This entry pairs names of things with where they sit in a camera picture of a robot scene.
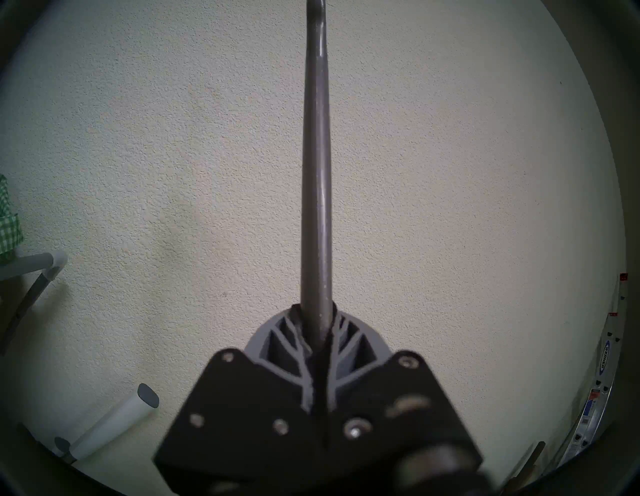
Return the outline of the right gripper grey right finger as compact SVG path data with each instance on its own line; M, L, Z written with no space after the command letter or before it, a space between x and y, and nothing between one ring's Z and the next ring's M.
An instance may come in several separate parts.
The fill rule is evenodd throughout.
M483 458L426 361L392 353L362 321L322 302L323 495L491 495Z

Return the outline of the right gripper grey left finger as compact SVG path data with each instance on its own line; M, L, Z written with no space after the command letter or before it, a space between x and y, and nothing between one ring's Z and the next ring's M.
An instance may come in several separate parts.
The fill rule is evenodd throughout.
M177 495L290 495L323 464L298 305L205 366L154 456Z

